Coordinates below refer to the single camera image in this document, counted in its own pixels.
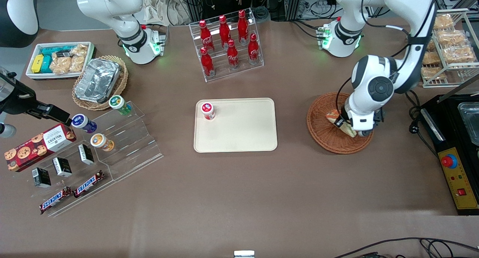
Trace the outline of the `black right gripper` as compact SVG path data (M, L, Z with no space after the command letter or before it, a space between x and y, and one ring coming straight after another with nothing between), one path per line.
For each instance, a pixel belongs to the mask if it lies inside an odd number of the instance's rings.
M9 115L25 113L34 116L35 110L43 119L71 125L70 113L52 104L38 103L33 89L19 82L14 76L1 75L1 112Z

